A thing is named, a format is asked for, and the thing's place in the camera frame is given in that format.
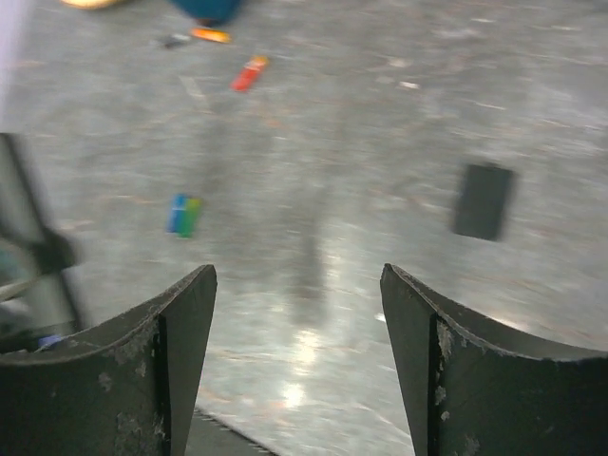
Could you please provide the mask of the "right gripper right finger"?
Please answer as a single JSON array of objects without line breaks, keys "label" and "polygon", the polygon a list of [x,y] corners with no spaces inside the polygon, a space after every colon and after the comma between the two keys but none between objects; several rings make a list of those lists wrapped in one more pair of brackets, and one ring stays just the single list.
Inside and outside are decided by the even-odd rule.
[{"label": "right gripper right finger", "polygon": [[607,451],[607,355],[509,327],[394,265],[380,280],[418,455]]}]

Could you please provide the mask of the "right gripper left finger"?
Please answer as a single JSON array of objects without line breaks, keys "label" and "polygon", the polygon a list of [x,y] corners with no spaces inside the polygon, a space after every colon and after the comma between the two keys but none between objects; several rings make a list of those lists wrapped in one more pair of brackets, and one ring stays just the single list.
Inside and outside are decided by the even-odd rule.
[{"label": "right gripper left finger", "polygon": [[184,454],[217,286],[201,266],[48,349],[2,355],[2,454]]}]

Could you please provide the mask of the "black remote control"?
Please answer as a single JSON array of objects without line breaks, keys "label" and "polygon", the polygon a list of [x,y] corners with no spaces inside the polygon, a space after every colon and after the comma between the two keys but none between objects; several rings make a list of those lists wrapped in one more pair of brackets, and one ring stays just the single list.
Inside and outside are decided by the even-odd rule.
[{"label": "black remote control", "polygon": [[67,270],[70,240],[48,222],[22,144],[1,135],[1,352],[35,352],[38,339],[87,326]]}]

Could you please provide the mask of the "purple-blue battery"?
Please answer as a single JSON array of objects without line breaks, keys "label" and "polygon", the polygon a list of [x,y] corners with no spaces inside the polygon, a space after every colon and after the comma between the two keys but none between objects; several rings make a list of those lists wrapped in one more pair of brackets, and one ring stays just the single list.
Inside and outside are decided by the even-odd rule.
[{"label": "purple-blue battery", "polygon": [[63,337],[58,334],[51,334],[38,339],[37,351],[50,350],[63,340]]}]

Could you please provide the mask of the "black battery cover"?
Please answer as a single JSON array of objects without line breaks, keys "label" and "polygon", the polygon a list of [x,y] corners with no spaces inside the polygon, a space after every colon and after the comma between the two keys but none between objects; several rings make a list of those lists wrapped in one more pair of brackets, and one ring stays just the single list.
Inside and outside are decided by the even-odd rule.
[{"label": "black battery cover", "polygon": [[500,240],[516,181],[514,170],[498,164],[468,164],[454,205],[452,232],[468,238]]}]

